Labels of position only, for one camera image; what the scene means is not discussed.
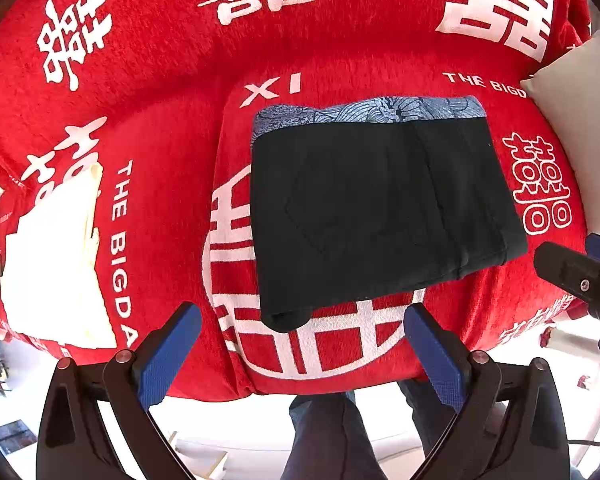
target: beige pillow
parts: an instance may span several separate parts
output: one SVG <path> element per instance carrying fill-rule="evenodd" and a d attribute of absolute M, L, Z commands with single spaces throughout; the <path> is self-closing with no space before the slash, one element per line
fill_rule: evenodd
<path fill-rule="evenodd" d="M 558 135 L 580 188 L 587 228 L 600 235 L 600 30 L 521 85 Z"/>

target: black cable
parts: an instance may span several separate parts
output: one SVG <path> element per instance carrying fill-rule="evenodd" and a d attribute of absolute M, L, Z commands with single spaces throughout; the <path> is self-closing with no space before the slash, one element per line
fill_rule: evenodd
<path fill-rule="evenodd" d="M 570 440 L 569 444 L 580 444 L 581 446 L 600 447 L 600 442 L 596 442 L 595 440 Z"/>

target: red blanket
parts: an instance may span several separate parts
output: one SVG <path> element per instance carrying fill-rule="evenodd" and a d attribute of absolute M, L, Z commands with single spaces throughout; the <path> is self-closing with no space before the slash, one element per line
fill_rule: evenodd
<path fill-rule="evenodd" d="M 251 123 L 270 104 L 474 95 L 530 251 L 416 299 L 469 348 L 492 348 L 571 300 L 536 278 L 532 255 L 546 240 L 582 250 L 582 204 L 519 81 L 588 38 L 586 0 L 18 0 L 0 25 L 0 266 L 18 218 L 98 161 L 96 272 L 118 348 L 136 348 L 183 300 L 203 312 L 171 395 L 416 376 L 400 324 L 414 294 L 324 308 L 289 335 L 258 321 Z M 79 363 L 114 352 L 30 341 Z"/>

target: screw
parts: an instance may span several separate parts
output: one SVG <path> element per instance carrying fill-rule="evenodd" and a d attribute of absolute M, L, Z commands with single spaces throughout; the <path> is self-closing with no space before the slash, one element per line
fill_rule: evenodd
<path fill-rule="evenodd" d="M 66 370 L 71 365 L 70 357 L 63 357 L 58 361 L 58 370 Z"/>
<path fill-rule="evenodd" d="M 475 363 L 483 365 L 489 362 L 489 354 L 487 354 L 487 352 L 483 352 L 482 350 L 477 350 L 472 352 L 471 359 L 473 359 Z"/>
<path fill-rule="evenodd" d="M 116 361 L 120 364 L 128 363 L 132 355 L 131 350 L 121 350 L 116 354 Z"/>

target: dark blue pants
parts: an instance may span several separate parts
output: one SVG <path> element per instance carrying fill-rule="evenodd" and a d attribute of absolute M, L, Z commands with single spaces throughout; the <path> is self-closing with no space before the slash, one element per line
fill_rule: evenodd
<path fill-rule="evenodd" d="M 400 381 L 398 386 L 413 408 L 423 451 L 429 454 L 454 410 L 440 403 L 428 382 Z M 484 439 L 496 438 L 503 413 L 502 404 L 494 406 Z M 387 480 L 374 456 L 353 392 L 297 396 L 289 414 L 296 438 L 281 480 Z M 582 480 L 577 469 L 572 468 L 571 480 Z"/>

